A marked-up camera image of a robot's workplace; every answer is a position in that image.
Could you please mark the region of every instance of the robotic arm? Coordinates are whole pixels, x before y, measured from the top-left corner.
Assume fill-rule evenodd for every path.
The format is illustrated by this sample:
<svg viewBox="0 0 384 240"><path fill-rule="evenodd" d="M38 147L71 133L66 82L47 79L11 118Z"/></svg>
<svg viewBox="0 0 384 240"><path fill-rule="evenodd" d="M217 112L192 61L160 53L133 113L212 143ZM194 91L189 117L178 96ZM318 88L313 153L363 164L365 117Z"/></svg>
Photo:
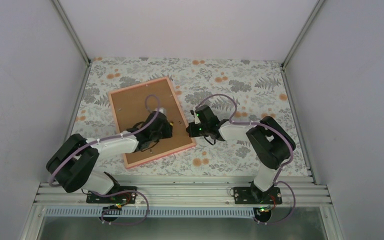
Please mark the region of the robotic arm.
<svg viewBox="0 0 384 240"><path fill-rule="evenodd" d="M288 145L278 134L295 150L296 145L292 138L270 116L264 117L260 123L273 128L278 134L260 125L235 124L228 119L220 121L208 105L199 106L195 111L191 110L191 113L195 116L195 122L190 122L186 129L191 138L204 137L211 145L216 141L228 140L251 143L262 164L251 183L250 193L256 203L267 200L274 188L281 164L291 156Z"/></svg>
<svg viewBox="0 0 384 240"><path fill-rule="evenodd" d="M156 118L151 124L137 132L139 125L148 124L152 118ZM86 147L75 157L69 160L55 175L55 179L61 184L67 193L79 189L85 189L99 194L111 194L120 190L118 182L107 172L94 171L94 165L98 159L105 159L114 155L145 151L156 145L160 139L171 138L173 124L167 120L166 110L159 108L149 114L144 122L138 122L132 128L126 129L121 136ZM84 138L76 133L71 135L46 164L46 169L52 174L58 166L72 153L95 139Z"/></svg>

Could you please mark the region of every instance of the brown board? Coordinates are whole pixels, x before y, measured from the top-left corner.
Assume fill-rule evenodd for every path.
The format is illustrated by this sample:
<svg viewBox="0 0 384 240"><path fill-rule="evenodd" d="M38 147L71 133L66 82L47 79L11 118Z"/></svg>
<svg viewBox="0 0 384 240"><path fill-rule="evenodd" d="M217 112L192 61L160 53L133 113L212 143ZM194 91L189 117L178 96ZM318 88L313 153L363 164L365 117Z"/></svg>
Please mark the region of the brown board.
<svg viewBox="0 0 384 240"><path fill-rule="evenodd" d="M127 169L196 146L186 132L188 122L167 76L109 92L117 133L147 119L150 113L145 108L145 98L151 94L156 95L161 107L167 110L167 119L173 122L173 137L161 139L152 151L123 154ZM147 104L152 111L158 105L154 97L150 97Z"/></svg>

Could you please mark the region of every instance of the mounting plate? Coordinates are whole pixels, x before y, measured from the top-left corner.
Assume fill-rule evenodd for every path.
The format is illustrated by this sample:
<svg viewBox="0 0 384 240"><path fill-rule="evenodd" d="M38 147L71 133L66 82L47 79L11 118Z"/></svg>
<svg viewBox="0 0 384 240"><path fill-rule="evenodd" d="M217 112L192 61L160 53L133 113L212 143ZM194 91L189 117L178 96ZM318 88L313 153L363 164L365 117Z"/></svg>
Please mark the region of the mounting plate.
<svg viewBox="0 0 384 240"><path fill-rule="evenodd" d="M138 188L135 186L120 186L119 191L125 191L125 190L137 190ZM128 202L129 204L135 204L136 200L136 195L132 196L130 193L130 201ZM86 203L88 204L120 204L126 201L126 195L121 194L117 196L112 196L112 197L100 197L92 192L87 193L87 198L86 198Z"/></svg>
<svg viewBox="0 0 384 240"><path fill-rule="evenodd" d="M278 187L273 187L269 195L273 196L276 200L276 204L282 204L281 190ZM236 186L233 188L234 204L243 205L256 205L256 204L267 204L272 205L273 200L271 197L267 197L263 201L257 201L251 194L251 187L248 186Z"/></svg>

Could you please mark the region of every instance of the floral tablecloth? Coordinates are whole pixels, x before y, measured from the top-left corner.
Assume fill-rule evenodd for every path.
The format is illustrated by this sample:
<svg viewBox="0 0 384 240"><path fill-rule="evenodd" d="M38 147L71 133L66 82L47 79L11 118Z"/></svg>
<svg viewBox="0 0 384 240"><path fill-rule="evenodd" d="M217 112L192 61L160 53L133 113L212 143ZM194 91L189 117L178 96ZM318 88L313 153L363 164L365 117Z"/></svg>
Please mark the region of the floral tablecloth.
<svg viewBox="0 0 384 240"><path fill-rule="evenodd" d="M116 133L108 92L169 76L188 122L191 109L211 94L235 99L235 121L258 121L272 116L296 142L293 162L282 176L307 176L297 130L279 63L263 60L179 58L95 58L78 110L74 133L102 138ZM208 104L219 119L229 118L234 106L216 96ZM125 169L121 155L100 159L95 168L115 175L254 176L260 162L249 142L218 141L209 145L196 138L196 147Z"/></svg>

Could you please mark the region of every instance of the white wall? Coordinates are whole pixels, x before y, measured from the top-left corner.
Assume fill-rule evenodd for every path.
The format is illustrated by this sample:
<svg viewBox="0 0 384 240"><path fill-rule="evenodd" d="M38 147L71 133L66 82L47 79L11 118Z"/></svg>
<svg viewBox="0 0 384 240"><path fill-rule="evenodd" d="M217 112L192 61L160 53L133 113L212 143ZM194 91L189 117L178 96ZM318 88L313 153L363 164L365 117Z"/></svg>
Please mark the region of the white wall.
<svg viewBox="0 0 384 240"><path fill-rule="evenodd" d="M346 239L384 239L384 1L326 1L287 77Z"/></svg>
<svg viewBox="0 0 384 240"><path fill-rule="evenodd" d="M282 62L317 0L60 0L90 57Z"/></svg>
<svg viewBox="0 0 384 240"><path fill-rule="evenodd" d="M0 0L0 240L18 239L86 66L49 0Z"/></svg>

